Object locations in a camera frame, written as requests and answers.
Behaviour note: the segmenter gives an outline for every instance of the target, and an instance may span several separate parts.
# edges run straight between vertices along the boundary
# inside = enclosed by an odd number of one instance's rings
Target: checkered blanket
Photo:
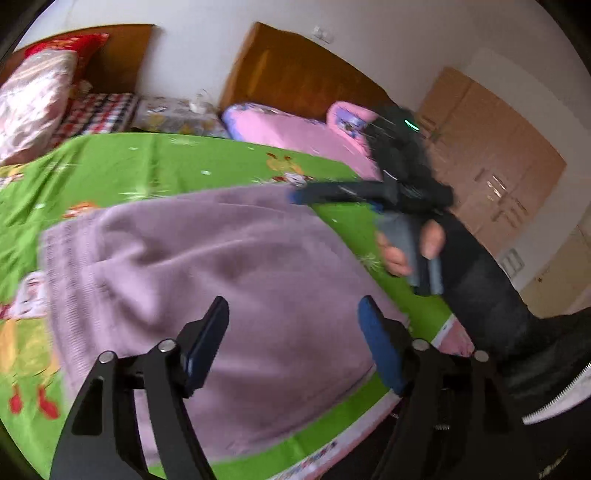
[[[123,131],[137,102],[138,97],[133,93],[90,93],[76,100],[53,134],[49,148],[78,135]]]

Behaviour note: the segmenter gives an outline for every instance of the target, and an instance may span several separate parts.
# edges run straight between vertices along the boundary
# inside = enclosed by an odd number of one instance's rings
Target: green bedsheet
[[[49,476],[69,407],[62,396],[59,365],[45,317],[9,320],[8,308],[1,305],[13,302],[22,279],[38,269],[40,232],[85,209],[262,183],[284,173],[355,178],[346,165],[307,154],[164,134],[78,137],[26,166],[0,168],[0,420],[43,477]],[[374,214],[368,207],[323,205],[315,210],[409,315],[413,335],[434,338],[450,315],[447,306],[438,297],[413,295],[404,280],[383,270],[374,242]],[[272,477],[330,442],[385,393],[373,377],[294,437],[260,455],[215,465],[214,470],[220,480]],[[161,473],[159,466],[153,471]]]

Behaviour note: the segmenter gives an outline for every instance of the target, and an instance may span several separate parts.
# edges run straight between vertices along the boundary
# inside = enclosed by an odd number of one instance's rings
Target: metal screw
[[[111,352],[111,350],[107,350],[106,352],[102,352],[99,355],[99,362],[102,364],[108,364],[114,358],[115,358],[115,352]]]
[[[474,358],[482,363],[488,362],[488,353],[484,350],[477,350],[474,352]]]
[[[158,350],[160,350],[162,353],[166,353],[166,352],[173,350],[174,347],[176,347],[176,346],[177,346],[177,342],[172,340],[172,338],[167,338],[166,340],[162,340],[158,344]]]
[[[417,338],[416,340],[413,340],[413,348],[419,352],[424,352],[429,348],[429,342],[422,338]]]

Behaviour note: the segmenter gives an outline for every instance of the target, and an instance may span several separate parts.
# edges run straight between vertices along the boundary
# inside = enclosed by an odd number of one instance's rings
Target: wooden wardrobe
[[[498,255],[535,216],[566,164],[520,114],[445,68],[417,113],[436,177],[454,188],[457,217]]]

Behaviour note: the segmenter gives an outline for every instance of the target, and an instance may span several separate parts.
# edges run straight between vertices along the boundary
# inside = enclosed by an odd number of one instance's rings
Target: pink blanket
[[[326,123],[243,103],[231,106],[222,119],[234,140],[341,161],[360,177],[377,179],[375,164],[360,133],[375,117],[370,110],[346,102],[336,102],[329,109]]]
[[[217,295],[230,326],[204,388],[186,401],[210,460],[276,445],[330,410],[373,368],[357,322],[372,295],[405,321],[288,186],[208,190],[117,205],[44,235],[50,324],[73,392],[104,350],[144,353]],[[144,451],[156,460],[147,411]]]

